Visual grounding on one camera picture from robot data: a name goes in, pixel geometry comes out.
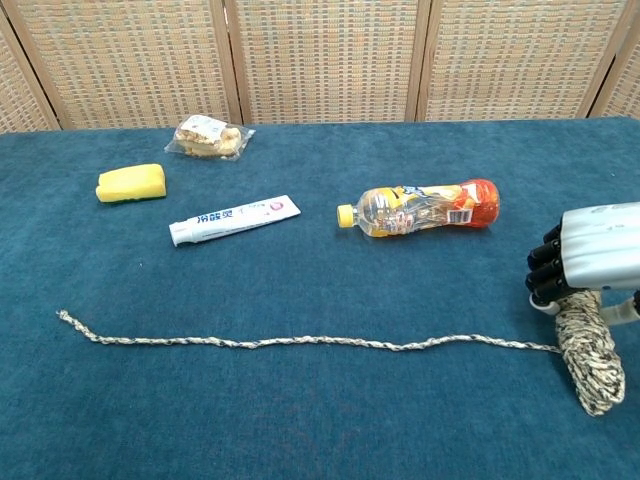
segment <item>twisted rope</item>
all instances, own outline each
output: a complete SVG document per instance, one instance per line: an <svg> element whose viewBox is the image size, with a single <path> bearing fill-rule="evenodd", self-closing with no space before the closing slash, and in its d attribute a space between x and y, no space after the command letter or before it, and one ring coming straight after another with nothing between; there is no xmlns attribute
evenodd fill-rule
<svg viewBox="0 0 640 480"><path fill-rule="evenodd" d="M480 342L504 348L537 350L562 354L576 384L576 393L589 415L602 415L624 398L624 371L614 352L609 329L598 313L599 292L579 292L558 302L561 312L556 316L556 332L560 347L533 342L519 342L484 335L447 335L428 338L423 342L395 344L362 338L302 336L236 341L218 337L109 337L98 335L66 310L56 312L60 320L71 325L87 339L103 345L213 345L216 347L256 349L272 345L337 344L351 347L376 348L392 352L424 350L452 342Z"/></svg>

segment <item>blue tablecloth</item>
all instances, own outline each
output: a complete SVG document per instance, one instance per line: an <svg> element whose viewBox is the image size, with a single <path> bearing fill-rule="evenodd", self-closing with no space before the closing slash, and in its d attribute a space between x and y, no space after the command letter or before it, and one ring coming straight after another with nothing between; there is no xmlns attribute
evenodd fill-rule
<svg viewBox="0 0 640 480"><path fill-rule="evenodd" d="M104 346L57 318L133 337L555 344L528 304L529 250L565 210L640 198L630 119L255 128L237 162L166 154L171 129L0 136L0 476L637 477L640 324L612 329L627 395L593 418L553 353ZM98 202L101 172L141 163L163 165L166 198ZM502 196L488 229L337 227L369 188L476 177ZM284 194L300 216L171 242L170 223Z"/></svg>

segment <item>plastic bottle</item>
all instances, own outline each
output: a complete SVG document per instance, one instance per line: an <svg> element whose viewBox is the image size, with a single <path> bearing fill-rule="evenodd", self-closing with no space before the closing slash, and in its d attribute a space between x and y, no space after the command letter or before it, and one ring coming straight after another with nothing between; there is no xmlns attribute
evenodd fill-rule
<svg viewBox="0 0 640 480"><path fill-rule="evenodd" d="M354 205L338 206L338 225L358 225L367 235L404 235L439 227L482 228L500 212L496 186L485 179L437 187L384 187L368 190Z"/></svg>

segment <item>yellow bottle cap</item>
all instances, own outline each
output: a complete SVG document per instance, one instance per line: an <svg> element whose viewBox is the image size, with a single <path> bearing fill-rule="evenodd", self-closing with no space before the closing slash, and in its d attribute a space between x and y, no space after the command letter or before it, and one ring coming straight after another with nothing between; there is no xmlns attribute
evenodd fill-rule
<svg viewBox="0 0 640 480"><path fill-rule="evenodd" d="M340 228L353 227L353 205L338 206L338 225Z"/></svg>

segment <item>yellow sponge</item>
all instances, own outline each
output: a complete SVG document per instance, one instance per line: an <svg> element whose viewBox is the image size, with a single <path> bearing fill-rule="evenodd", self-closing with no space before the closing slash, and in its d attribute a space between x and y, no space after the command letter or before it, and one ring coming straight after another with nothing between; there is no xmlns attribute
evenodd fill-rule
<svg viewBox="0 0 640 480"><path fill-rule="evenodd" d="M150 163L105 172L98 178L96 195L104 203L165 197L164 171Z"/></svg>

